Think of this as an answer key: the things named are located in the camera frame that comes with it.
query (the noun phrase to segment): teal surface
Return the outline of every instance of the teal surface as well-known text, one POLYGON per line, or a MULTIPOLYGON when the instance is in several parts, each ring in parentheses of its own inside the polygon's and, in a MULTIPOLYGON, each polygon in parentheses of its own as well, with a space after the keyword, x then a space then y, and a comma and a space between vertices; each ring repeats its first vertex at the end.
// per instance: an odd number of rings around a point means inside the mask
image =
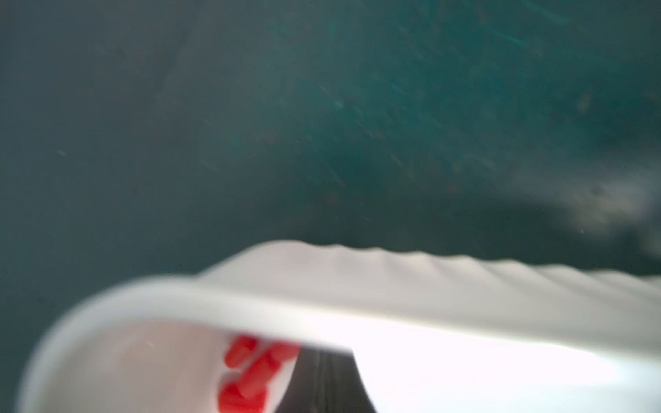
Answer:
POLYGON ((658 147, 659 10, 0 1, 0 411, 78 300, 270 239, 658 273, 636 225, 587 236, 553 188, 596 165, 601 199, 658 147))

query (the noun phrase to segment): red object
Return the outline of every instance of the red object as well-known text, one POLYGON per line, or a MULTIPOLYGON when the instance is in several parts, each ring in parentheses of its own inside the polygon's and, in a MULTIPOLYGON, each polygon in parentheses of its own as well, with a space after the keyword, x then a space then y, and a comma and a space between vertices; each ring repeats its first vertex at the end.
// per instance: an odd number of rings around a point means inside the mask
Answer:
POLYGON ((239 336, 225 354, 225 365, 235 369, 254 354, 257 339, 252 336, 239 336))
POLYGON ((236 383, 226 385, 218 394, 220 413, 262 413, 266 406, 266 387, 254 397, 245 398, 239 392, 236 383))
POLYGON ((273 379, 281 367, 282 363, 273 359, 268 352, 262 354, 237 381, 239 392, 245 398, 255 397, 266 389, 268 382, 273 379))
POLYGON ((268 349, 268 353, 273 357, 273 360, 281 363, 295 359, 300 352, 301 346, 285 342, 277 342, 268 349))

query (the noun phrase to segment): white plastic object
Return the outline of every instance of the white plastic object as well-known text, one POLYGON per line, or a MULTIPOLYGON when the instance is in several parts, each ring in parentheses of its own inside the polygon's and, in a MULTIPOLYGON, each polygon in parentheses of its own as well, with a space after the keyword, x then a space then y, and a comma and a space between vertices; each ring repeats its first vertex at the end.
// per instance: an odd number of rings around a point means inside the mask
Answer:
POLYGON ((76 307, 17 413, 217 412, 234 332, 352 352, 379 413, 658 412, 660 320, 658 277, 276 241, 76 307))

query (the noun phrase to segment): scratched surface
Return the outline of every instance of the scratched surface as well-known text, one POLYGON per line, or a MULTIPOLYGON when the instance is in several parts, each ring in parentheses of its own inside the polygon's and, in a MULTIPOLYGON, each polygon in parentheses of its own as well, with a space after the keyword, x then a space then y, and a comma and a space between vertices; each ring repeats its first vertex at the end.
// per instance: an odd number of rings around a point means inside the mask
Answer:
MULTIPOLYGON (((656 136, 655 2, 0 0, 0 22, 0 411, 78 300, 269 239, 661 268, 496 201, 656 136)), ((295 383, 283 411, 369 411, 350 359, 305 353, 295 383)))

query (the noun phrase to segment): white plastic edge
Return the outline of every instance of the white plastic edge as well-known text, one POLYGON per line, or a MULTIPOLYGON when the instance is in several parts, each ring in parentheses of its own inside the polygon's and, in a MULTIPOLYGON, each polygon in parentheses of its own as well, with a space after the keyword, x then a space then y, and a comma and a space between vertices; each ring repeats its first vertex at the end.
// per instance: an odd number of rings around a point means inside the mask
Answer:
POLYGON ((659 411, 660 299, 658 279, 619 272, 266 243, 198 279, 141 280, 76 307, 37 347, 17 413, 45 411, 58 366, 90 336, 163 319, 353 351, 379 413, 659 411))

